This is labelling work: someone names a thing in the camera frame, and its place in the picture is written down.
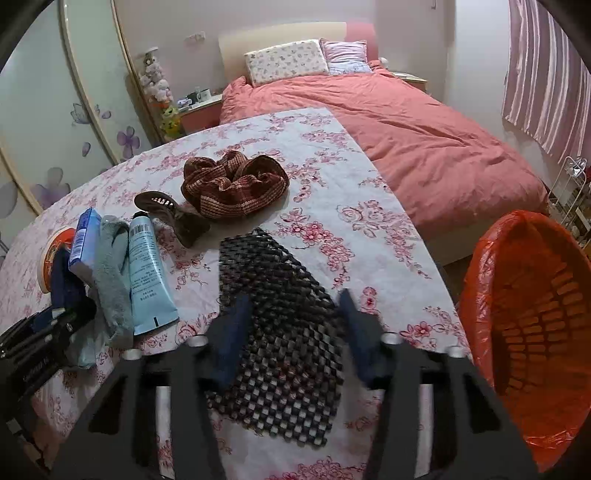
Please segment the dark blue packet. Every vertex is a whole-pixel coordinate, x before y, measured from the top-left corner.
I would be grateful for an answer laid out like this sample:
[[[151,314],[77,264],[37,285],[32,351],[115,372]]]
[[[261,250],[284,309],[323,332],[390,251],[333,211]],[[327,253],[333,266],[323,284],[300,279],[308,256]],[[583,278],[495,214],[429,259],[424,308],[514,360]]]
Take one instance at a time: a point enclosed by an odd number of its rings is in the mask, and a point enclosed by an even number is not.
[[[70,251],[61,247],[56,253],[51,271],[52,316],[57,318],[86,297],[84,283],[69,270]]]

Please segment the light blue cream tube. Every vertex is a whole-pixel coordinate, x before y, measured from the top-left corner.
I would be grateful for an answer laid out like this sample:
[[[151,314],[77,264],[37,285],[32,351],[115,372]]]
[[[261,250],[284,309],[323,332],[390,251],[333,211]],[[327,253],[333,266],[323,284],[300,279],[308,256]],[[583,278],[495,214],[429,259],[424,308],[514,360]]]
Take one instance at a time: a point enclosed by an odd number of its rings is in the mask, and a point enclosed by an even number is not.
[[[136,212],[129,225],[129,278],[134,335],[140,336],[178,320],[151,219]]]

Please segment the black mesh mat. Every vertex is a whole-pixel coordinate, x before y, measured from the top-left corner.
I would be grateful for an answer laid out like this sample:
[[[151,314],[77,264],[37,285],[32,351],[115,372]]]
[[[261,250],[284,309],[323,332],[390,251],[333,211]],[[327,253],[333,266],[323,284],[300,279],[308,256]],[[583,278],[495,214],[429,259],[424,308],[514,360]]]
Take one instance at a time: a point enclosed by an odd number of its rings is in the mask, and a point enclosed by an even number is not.
[[[208,396],[259,435],[322,448],[341,399],[342,316],[324,287],[262,229],[221,241],[219,305],[249,296],[252,319],[235,380]]]

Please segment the grey green cloth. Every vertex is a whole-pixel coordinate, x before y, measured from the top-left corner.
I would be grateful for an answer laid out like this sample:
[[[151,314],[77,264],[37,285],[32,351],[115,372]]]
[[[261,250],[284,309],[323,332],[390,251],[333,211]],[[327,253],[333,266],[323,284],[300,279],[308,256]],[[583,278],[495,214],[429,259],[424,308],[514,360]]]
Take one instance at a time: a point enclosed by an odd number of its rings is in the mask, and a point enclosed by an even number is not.
[[[97,312],[71,337],[67,356],[74,368],[91,368],[105,346],[125,350],[133,344],[128,245],[128,223],[112,215],[101,216],[94,284],[89,286],[82,281],[89,287],[89,297]]]

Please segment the brown hair clip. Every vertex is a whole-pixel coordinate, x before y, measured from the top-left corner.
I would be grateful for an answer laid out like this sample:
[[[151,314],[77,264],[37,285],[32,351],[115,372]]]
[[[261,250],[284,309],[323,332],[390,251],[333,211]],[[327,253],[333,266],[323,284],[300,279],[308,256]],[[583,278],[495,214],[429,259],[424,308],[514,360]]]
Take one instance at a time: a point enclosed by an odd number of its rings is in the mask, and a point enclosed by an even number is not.
[[[200,214],[180,206],[173,198],[159,191],[146,191],[134,198],[141,211],[172,228],[179,243],[190,248],[211,229],[211,223]]]

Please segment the blue small carton box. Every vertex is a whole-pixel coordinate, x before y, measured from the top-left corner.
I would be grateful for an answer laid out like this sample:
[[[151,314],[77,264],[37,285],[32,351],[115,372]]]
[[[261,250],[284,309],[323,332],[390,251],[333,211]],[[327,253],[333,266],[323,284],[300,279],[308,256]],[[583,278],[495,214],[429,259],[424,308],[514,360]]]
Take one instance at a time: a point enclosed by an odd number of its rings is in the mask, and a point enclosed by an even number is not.
[[[84,211],[78,220],[68,268],[89,286],[94,284],[94,260],[100,238],[101,216],[94,208]]]

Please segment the orange round lid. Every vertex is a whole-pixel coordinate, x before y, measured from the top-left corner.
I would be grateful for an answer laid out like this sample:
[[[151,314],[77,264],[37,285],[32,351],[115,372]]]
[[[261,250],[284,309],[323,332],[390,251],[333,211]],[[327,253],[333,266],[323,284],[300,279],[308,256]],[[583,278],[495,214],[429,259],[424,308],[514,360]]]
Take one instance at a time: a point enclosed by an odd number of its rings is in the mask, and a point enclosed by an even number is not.
[[[51,271],[56,253],[61,247],[71,250],[76,230],[64,227],[53,232],[43,247],[37,264],[37,280],[43,294],[51,291]]]

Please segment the brown plaid scrunchie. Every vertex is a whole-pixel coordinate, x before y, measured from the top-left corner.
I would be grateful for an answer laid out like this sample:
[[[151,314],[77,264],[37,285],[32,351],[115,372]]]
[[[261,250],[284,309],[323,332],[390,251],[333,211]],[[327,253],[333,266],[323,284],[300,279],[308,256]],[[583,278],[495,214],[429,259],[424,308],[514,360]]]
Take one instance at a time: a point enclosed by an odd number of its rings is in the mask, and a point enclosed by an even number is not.
[[[187,160],[181,193],[201,216],[231,221],[269,207],[289,186],[290,177],[276,159],[268,155],[249,158],[231,150],[217,161],[207,157]]]

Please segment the orange plastic trash basket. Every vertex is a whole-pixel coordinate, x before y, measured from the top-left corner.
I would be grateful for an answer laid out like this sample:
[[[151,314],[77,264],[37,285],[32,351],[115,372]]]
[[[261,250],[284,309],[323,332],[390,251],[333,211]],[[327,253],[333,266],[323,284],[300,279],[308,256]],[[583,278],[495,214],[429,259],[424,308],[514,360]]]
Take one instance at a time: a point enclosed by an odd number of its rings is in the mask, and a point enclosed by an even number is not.
[[[590,414],[589,259],[554,220],[509,213],[477,243],[459,317],[537,466],[557,466]]]

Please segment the pink bedside table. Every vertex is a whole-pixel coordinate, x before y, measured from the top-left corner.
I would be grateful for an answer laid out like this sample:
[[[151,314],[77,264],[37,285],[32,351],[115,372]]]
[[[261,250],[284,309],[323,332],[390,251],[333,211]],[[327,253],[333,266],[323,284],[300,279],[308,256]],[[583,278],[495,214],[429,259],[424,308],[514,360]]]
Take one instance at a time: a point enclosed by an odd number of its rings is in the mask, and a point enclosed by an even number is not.
[[[186,135],[214,128],[221,121],[222,95],[214,95],[207,101],[191,105],[180,114],[180,122]]]

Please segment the floral sliding wardrobe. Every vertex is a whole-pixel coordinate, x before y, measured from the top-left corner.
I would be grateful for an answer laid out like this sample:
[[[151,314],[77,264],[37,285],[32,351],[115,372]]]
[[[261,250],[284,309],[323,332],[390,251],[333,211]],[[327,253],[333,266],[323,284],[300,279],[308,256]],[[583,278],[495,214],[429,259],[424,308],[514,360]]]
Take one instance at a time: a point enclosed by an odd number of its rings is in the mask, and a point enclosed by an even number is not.
[[[1,252],[75,188],[157,143],[112,1],[1,4]]]

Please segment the stuffed toy stack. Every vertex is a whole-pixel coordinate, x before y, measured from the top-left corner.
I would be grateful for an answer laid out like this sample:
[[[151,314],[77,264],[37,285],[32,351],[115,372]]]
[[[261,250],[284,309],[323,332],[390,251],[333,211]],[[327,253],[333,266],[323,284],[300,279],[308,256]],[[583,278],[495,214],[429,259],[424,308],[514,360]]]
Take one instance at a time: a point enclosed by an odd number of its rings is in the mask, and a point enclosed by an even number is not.
[[[147,50],[142,58],[139,82],[156,127],[166,142],[183,136],[180,116],[171,88],[157,57],[156,47]]]

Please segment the far bedside table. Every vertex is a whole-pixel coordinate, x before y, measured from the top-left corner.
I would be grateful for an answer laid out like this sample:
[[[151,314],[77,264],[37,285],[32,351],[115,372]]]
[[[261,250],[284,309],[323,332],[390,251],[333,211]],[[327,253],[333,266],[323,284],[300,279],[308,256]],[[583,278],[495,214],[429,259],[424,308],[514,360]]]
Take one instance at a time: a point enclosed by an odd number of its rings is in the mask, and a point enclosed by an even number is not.
[[[392,71],[392,74],[397,78],[405,81],[409,85],[421,90],[422,92],[428,92],[428,81],[426,79],[407,72]]]

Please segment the pink striped pillow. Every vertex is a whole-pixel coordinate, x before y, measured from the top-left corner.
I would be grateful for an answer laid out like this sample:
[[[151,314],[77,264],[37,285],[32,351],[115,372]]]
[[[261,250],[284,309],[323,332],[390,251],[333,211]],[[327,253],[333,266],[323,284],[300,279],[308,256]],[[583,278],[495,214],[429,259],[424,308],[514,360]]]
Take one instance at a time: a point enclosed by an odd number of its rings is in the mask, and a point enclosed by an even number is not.
[[[320,41],[332,76],[370,73],[368,45],[366,40],[358,41]]]

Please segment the pink striped curtain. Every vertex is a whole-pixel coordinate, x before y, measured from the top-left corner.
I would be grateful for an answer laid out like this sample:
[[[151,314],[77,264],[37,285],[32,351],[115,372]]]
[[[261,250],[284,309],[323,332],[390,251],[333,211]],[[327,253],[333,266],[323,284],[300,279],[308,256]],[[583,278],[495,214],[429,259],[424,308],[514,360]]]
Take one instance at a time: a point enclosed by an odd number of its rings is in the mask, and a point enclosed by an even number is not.
[[[503,118],[552,158],[590,158],[590,72],[537,1],[510,1]]]

